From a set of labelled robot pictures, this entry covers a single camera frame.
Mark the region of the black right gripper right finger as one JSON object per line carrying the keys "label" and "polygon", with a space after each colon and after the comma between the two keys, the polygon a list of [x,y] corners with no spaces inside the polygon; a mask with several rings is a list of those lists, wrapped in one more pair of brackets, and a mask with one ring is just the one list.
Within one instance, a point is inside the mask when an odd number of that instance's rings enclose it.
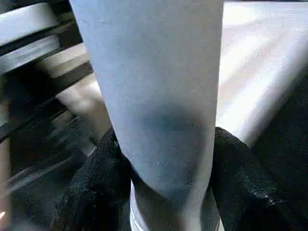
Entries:
{"label": "black right gripper right finger", "polygon": [[307,203],[266,172],[250,148],[223,128],[215,128],[210,178],[226,231],[306,231]]}

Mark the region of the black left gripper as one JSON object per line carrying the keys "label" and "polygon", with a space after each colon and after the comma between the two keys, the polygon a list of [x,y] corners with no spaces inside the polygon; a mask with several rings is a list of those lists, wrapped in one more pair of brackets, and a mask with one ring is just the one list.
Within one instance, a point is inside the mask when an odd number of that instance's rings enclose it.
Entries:
{"label": "black left gripper", "polygon": [[85,118],[57,98],[65,84],[35,64],[18,67],[3,80],[8,120],[0,139],[10,141],[11,152],[6,193],[57,168],[80,165],[94,151],[97,142]]}

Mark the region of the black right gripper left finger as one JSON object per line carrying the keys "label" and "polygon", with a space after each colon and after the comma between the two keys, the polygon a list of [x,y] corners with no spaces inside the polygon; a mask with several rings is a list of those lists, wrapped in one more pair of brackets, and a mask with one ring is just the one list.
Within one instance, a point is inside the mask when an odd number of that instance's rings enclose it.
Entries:
{"label": "black right gripper left finger", "polygon": [[113,128],[77,170],[57,206],[52,231],[118,231],[130,195],[131,165]]}

